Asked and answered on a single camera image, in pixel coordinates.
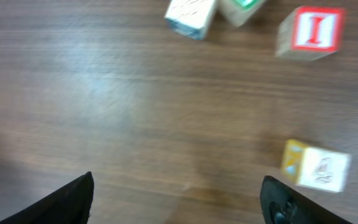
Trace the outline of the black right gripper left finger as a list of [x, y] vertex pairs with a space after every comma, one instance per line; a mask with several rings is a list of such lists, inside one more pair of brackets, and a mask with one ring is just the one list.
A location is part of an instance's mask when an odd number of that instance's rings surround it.
[[92, 173], [52, 192], [20, 212], [0, 221], [0, 224], [87, 224], [94, 195]]

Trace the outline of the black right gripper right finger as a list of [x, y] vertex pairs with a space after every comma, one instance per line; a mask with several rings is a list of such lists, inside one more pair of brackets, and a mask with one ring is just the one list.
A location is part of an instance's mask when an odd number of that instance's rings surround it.
[[260, 204], [266, 224], [351, 224], [270, 175], [263, 179]]

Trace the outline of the white block blue X side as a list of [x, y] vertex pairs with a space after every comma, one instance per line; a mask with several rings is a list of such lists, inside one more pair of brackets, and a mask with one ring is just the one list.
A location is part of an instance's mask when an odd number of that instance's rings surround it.
[[281, 173], [295, 185], [325, 192], [343, 192], [352, 156], [289, 139]]

